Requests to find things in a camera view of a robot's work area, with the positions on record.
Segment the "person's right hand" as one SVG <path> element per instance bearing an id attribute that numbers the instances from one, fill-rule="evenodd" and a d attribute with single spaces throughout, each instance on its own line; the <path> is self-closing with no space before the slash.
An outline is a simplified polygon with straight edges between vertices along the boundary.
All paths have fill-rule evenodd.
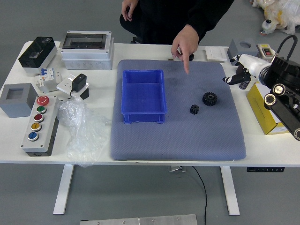
<path id="1" fill-rule="evenodd" d="M 123 0 L 121 4 L 121 13 L 125 21 L 132 21 L 133 12 L 138 4 L 138 0 Z"/>

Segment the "person's left hand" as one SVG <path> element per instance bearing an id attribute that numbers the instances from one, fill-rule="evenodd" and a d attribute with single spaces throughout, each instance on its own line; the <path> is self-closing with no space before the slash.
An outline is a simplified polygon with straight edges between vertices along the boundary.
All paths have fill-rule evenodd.
<path id="1" fill-rule="evenodd" d="M 186 74 L 189 74 L 189 56 L 196 52 L 199 37 L 196 30 L 189 24 L 177 34 L 171 47 L 173 59 L 178 58 L 183 62 Z"/>

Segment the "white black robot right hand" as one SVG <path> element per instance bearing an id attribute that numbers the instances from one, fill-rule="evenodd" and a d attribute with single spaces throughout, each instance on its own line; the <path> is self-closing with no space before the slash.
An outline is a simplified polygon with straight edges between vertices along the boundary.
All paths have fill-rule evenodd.
<path id="1" fill-rule="evenodd" d="M 237 61 L 235 64 L 236 66 L 242 65 L 242 71 L 236 75 L 223 78 L 223 81 L 229 85 L 235 85 L 244 82 L 249 83 L 251 81 L 251 76 L 257 78 L 268 71 L 268 68 L 271 66 L 271 63 L 267 60 L 248 54 L 236 55 L 230 59 L 230 62 L 235 61 Z"/>

